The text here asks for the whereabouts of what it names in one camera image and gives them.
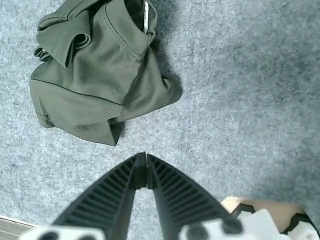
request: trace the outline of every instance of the white tag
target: white tag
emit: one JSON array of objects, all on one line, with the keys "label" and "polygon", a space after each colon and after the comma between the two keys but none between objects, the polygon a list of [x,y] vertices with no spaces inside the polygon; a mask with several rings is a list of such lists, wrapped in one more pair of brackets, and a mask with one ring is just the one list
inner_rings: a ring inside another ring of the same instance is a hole
[{"label": "white tag", "polygon": [[149,3],[144,0],[144,20],[143,20],[143,33],[146,34],[149,28]]}]

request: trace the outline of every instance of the screw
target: screw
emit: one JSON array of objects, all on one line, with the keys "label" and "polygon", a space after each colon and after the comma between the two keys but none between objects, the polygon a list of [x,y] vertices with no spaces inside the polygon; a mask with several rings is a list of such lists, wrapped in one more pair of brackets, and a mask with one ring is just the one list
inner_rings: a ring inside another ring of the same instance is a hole
[{"label": "screw", "polygon": [[187,233],[188,240],[208,240],[209,235],[204,226],[199,223],[190,225]]},{"label": "screw", "polygon": [[240,234],[243,231],[241,222],[231,217],[223,220],[222,229],[226,234]]},{"label": "screw", "polygon": [[42,235],[39,240],[58,240],[58,238],[59,236],[57,233],[50,231]]}]

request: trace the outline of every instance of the jacket pocket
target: jacket pocket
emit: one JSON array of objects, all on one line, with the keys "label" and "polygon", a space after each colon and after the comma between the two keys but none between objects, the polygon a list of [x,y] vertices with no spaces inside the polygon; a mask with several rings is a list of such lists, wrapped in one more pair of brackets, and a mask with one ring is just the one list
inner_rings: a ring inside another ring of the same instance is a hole
[{"label": "jacket pocket", "polygon": [[76,50],[91,42],[87,10],[68,21],[64,21],[62,16],[45,18],[39,24],[39,29],[36,36],[39,46],[34,55],[44,62],[50,60],[50,55],[64,68],[71,64]]}]

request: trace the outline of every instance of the crumpled jacket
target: crumpled jacket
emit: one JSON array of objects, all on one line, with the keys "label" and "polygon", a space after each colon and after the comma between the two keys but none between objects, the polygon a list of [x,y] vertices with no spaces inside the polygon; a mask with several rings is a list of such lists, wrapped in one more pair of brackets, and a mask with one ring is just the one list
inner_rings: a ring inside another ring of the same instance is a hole
[{"label": "crumpled jacket", "polygon": [[81,139],[115,146],[118,123],[176,102],[181,88],[162,77],[151,48],[157,11],[143,0],[66,0],[38,24],[31,75],[39,123]]}]

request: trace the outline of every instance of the jacket seam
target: jacket seam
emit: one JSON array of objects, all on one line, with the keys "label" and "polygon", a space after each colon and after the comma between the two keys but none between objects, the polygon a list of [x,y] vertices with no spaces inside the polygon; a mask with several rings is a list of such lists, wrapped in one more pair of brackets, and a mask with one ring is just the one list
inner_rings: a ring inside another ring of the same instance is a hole
[{"label": "jacket seam", "polygon": [[108,17],[108,15],[107,15],[107,5],[108,5],[108,4],[106,4],[106,5],[105,5],[105,8],[104,8],[105,14],[103,14],[103,12],[101,13],[101,14],[103,15],[103,19],[104,19],[107,27],[111,30],[112,34],[119,40],[119,42],[120,42],[124,47],[126,47],[127,49],[129,49],[129,50],[131,51],[131,52],[129,52],[129,54],[130,54],[132,57],[137,58],[137,59],[138,59],[138,57],[135,56],[135,55],[139,55],[139,56],[142,57],[142,56],[145,54],[146,51],[144,51],[144,52],[142,52],[142,53],[138,53],[138,52],[134,51],[134,50],[132,49],[132,47],[130,47],[130,45],[123,39],[122,36],[120,36],[120,34],[119,34],[119,33],[117,32],[117,30],[114,28],[114,26],[113,26],[112,23],[110,22],[109,17]]}]

